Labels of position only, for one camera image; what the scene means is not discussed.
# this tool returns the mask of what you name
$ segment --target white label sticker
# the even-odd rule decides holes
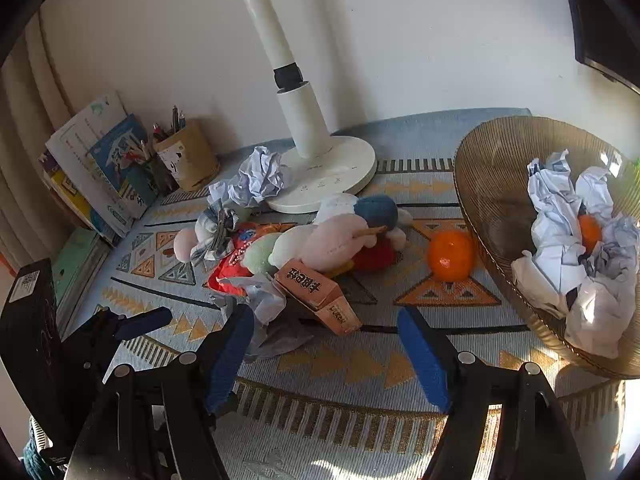
[[[158,153],[164,165],[171,171],[172,176],[180,179],[180,168],[186,164],[184,144],[180,141],[169,146],[164,152]]]
[[[18,278],[15,282],[14,291],[11,293],[11,297],[9,298],[9,303],[13,303],[14,301],[30,296],[36,288],[36,282],[38,281],[39,274],[40,271],[35,270],[34,272],[30,272],[29,274],[25,274]]]

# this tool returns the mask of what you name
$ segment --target pink plush ball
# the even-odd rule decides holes
[[[321,222],[302,245],[302,263],[318,272],[342,266],[362,248],[367,238],[353,238],[353,233],[368,227],[364,218],[354,214],[342,214]]]
[[[191,249],[198,244],[198,237],[193,227],[185,227],[174,238],[174,253],[179,262],[191,261]]]

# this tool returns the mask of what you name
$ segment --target curtain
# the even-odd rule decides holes
[[[16,270],[55,258],[71,233],[38,162],[47,139],[69,118],[36,15],[0,70],[0,253]]]

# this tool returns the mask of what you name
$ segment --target tangerine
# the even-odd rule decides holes
[[[441,282],[466,280],[475,263],[471,236],[460,229],[436,231],[427,249],[427,263]]]
[[[578,223],[582,232],[582,244],[587,249],[586,254],[591,254],[596,243],[602,241],[602,229],[591,215],[578,216]]]

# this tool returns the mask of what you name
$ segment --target brown plastic basket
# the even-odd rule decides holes
[[[536,218],[527,194],[527,164],[544,161],[552,152],[569,149],[572,180],[590,166],[620,164],[608,179],[614,214],[640,218],[640,172],[613,146],[598,137],[552,119],[504,117],[473,129],[460,144],[454,181],[460,208],[479,246],[480,257],[505,298],[527,326],[553,351],[596,374],[615,378],[640,377],[640,290],[636,312],[620,339],[617,359],[589,354],[564,339],[564,320],[535,309],[513,284],[511,262],[524,249],[535,252],[531,224]]]

